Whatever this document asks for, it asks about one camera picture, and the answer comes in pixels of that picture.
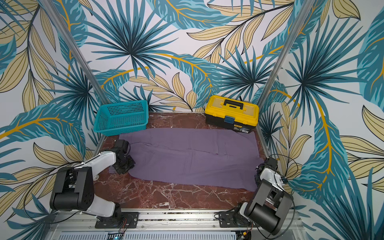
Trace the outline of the purple long pants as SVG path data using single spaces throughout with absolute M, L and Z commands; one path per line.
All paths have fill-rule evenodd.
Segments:
M 257 189 L 260 158 L 255 134 L 220 129 L 153 128 L 121 134 L 135 166 L 129 174 L 146 181 L 231 189 Z

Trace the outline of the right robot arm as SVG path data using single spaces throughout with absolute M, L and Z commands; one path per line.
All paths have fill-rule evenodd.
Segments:
M 256 170 L 257 189 L 253 198 L 242 204 L 239 213 L 254 226 L 275 236 L 294 205 L 293 196 L 283 188 L 288 180 L 279 173 L 276 159 L 267 158 Z

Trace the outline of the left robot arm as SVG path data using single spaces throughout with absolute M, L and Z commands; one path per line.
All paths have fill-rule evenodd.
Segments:
M 119 204 L 95 194 L 94 178 L 109 167 L 113 167 L 118 174 L 131 170 L 136 163 L 130 151 L 128 141 L 117 140 L 113 148 L 100 152 L 85 163 L 58 171 L 50 198 L 51 209 L 80 211 L 105 219 L 122 218 Z

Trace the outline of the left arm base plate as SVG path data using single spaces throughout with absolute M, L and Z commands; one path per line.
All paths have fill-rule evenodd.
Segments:
M 122 212 L 116 217 L 97 217 L 96 229 L 135 229 L 139 212 Z

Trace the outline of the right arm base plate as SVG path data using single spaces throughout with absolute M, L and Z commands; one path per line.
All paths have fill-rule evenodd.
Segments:
M 221 228 L 250 228 L 254 223 L 238 212 L 218 212 L 214 215 Z

